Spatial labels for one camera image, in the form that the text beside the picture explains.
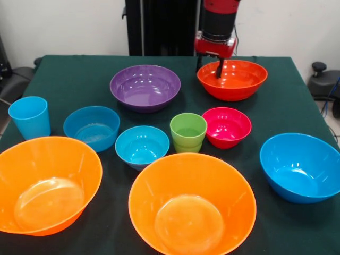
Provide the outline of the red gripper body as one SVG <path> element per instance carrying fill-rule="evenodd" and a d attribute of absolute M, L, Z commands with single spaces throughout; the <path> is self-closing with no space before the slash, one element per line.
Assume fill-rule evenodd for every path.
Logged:
<path fill-rule="evenodd" d="M 210 55 L 218 58 L 230 58 L 236 46 L 236 38 L 222 42 L 211 41 L 203 37 L 202 32 L 197 32 L 195 37 L 195 51 L 200 55 Z"/>

